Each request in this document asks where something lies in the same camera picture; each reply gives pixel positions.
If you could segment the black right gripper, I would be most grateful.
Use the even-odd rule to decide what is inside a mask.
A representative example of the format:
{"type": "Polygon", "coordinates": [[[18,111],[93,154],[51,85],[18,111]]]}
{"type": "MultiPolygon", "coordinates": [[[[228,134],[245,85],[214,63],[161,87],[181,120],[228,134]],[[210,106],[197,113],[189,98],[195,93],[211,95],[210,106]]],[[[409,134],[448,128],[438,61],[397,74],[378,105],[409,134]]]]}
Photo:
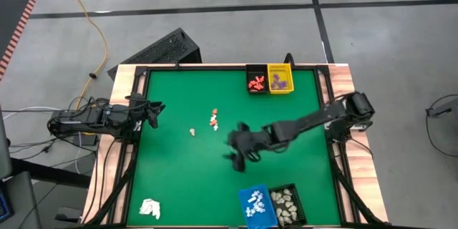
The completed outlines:
{"type": "Polygon", "coordinates": [[[235,171],[245,172],[245,161],[259,162],[259,152],[269,150],[272,143],[272,138],[267,132],[251,132],[247,124],[239,122],[237,130],[232,131],[227,139],[227,145],[230,145],[235,153],[224,154],[223,157],[233,162],[235,171]]]}

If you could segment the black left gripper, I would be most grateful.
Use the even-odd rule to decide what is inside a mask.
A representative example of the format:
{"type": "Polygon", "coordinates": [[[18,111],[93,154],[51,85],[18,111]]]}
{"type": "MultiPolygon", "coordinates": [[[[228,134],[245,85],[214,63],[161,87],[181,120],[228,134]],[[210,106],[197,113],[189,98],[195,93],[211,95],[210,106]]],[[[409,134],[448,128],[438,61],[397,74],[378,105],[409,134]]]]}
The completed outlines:
{"type": "Polygon", "coordinates": [[[122,122],[123,127],[132,129],[138,122],[147,120],[152,128],[158,128],[157,117],[165,108],[162,102],[152,102],[136,92],[131,92],[125,99],[129,101],[130,105],[125,112],[126,120],[122,122]]]}

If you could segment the blue plastic basket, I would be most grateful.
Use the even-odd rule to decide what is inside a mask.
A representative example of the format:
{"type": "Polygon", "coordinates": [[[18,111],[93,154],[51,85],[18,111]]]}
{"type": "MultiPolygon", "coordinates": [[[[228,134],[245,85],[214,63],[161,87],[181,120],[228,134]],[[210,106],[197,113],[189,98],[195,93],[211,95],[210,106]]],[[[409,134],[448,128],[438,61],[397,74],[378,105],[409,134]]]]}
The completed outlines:
{"type": "Polygon", "coordinates": [[[278,221],[275,216],[274,207],[266,185],[261,184],[240,190],[238,192],[238,198],[242,207],[247,229],[269,229],[277,226],[278,221]],[[251,194],[255,190],[258,190],[259,193],[263,193],[263,199],[258,199],[258,196],[255,196],[256,200],[249,203],[248,200],[252,198],[251,194]],[[251,218],[247,218],[245,212],[253,210],[256,202],[262,202],[264,204],[261,208],[264,208],[265,212],[257,212],[251,218]]]}

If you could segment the black plastic basket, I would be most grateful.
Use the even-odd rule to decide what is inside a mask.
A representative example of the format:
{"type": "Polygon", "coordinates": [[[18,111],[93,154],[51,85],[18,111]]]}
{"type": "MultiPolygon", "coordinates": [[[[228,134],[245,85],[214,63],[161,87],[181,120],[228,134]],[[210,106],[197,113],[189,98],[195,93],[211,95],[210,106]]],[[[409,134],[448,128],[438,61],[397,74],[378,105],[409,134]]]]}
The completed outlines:
{"type": "Polygon", "coordinates": [[[245,66],[245,74],[246,74],[246,84],[247,84],[247,91],[250,94],[267,94],[269,93],[269,82],[268,82],[268,70],[266,64],[247,64],[245,66]],[[263,84],[264,89],[260,90],[249,90],[249,83],[251,81],[255,81],[255,77],[262,77],[264,76],[263,84]]]}
{"type": "MultiPolygon", "coordinates": [[[[291,224],[287,224],[287,223],[284,222],[284,226],[281,226],[279,224],[279,222],[278,222],[278,229],[302,228],[303,226],[307,225],[308,221],[307,221],[307,218],[306,218],[303,206],[302,206],[302,202],[301,202],[301,199],[300,199],[300,196],[298,194],[298,190],[297,190],[295,184],[291,183],[291,184],[282,185],[282,186],[279,186],[279,187],[269,188],[268,192],[269,192],[270,198],[271,198],[271,192],[276,192],[276,194],[277,193],[281,193],[282,194],[282,198],[283,198],[283,196],[285,195],[283,193],[284,189],[289,189],[291,191],[291,201],[286,201],[286,202],[293,202],[293,205],[297,207],[297,211],[293,211],[293,212],[296,212],[298,217],[297,217],[297,220],[294,221],[292,219],[292,217],[290,216],[289,218],[292,220],[292,223],[291,224]]],[[[292,213],[291,211],[288,210],[289,208],[287,208],[285,206],[285,203],[277,204],[276,201],[271,199],[271,202],[272,202],[273,207],[274,207],[275,216],[276,216],[276,209],[277,208],[280,208],[282,211],[284,211],[284,210],[288,211],[290,214],[292,213]]]]}

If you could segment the green table mat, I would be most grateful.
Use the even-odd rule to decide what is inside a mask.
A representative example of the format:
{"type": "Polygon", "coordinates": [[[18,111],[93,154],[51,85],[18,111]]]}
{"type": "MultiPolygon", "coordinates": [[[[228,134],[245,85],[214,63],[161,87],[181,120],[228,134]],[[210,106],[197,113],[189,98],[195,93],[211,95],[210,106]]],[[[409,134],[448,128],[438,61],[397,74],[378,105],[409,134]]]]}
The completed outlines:
{"type": "MultiPolygon", "coordinates": [[[[288,149],[277,154],[263,151],[259,162],[248,162],[243,173],[234,171],[223,155],[230,152],[228,135],[239,122],[257,132],[279,120],[295,120],[320,107],[315,100],[313,72],[300,72],[305,84],[290,94],[250,94],[246,77],[237,72],[220,78],[222,88],[207,89],[213,72],[188,75],[152,72],[147,96],[165,109],[158,128],[144,127],[138,150],[130,207],[134,215],[144,199],[160,203],[156,225],[243,225],[238,192],[264,184],[295,184],[298,194],[317,195],[312,203],[323,213],[335,213],[337,202],[322,127],[304,132],[288,149]],[[213,109],[218,131],[210,125],[213,109]],[[195,136],[190,129],[195,129],[195,136]]],[[[301,199],[306,214],[306,207],[301,199]]]]}

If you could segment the yellow plastic basket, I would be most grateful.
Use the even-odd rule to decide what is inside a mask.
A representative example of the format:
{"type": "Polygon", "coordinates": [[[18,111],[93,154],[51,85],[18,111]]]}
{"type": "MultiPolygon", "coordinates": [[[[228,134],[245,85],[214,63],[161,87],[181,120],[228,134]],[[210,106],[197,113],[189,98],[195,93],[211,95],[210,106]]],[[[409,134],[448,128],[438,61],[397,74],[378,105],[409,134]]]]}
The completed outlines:
{"type": "Polygon", "coordinates": [[[293,75],[292,69],[290,64],[267,64],[268,70],[268,81],[269,81],[269,91],[271,94],[289,94],[294,90],[293,84],[293,75]],[[273,75],[278,74],[280,79],[278,81],[274,80],[273,75]],[[286,81],[288,89],[287,90],[271,90],[271,83],[277,82],[280,84],[281,82],[286,81]]]}

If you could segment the crumpled white paper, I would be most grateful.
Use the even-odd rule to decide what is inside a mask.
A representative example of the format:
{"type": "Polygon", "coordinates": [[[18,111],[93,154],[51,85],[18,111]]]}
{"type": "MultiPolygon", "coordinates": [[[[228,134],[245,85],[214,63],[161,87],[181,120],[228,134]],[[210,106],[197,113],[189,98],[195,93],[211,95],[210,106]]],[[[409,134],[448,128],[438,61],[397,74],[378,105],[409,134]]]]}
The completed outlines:
{"type": "Polygon", "coordinates": [[[151,215],[156,220],[160,219],[161,210],[160,203],[153,199],[144,199],[139,210],[140,215],[151,215]]]}

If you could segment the black floor beam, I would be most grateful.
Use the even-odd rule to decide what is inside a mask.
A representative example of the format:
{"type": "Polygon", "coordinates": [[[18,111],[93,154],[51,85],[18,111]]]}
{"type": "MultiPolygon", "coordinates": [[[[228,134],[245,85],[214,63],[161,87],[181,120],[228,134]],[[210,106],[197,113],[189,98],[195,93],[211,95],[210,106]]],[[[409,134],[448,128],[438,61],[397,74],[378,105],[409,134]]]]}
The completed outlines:
{"type": "Polygon", "coordinates": [[[67,170],[39,165],[26,160],[11,158],[11,175],[15,176],[22,172],[28,172],[31,179],[53,182],[60,185],[88,188],[91,177],[67,170]]]}

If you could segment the grey monitor panel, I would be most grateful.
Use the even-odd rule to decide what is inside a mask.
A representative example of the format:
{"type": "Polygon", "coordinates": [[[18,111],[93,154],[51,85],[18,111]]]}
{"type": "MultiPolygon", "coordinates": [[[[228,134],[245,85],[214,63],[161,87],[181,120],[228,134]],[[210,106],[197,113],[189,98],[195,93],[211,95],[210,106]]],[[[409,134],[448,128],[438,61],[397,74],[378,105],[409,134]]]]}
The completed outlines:
{"type": "Polygon", "coordinates": [[[12,164],[9,154],[9,141],[6,137],[6,131],[3,116],[0,108],[0,179],[4,179],[11,174],[12,164]]]}

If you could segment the black orange striped floor mat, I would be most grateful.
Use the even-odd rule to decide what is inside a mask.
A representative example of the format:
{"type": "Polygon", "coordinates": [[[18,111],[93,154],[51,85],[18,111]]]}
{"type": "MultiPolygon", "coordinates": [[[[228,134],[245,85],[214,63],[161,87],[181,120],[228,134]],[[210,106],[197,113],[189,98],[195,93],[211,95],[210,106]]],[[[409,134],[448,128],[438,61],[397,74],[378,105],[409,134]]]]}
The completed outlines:
{"type": "Polygon", "coordinates": [[[4,78],[36,0],[0,0],[0,81],[4,78]]]}

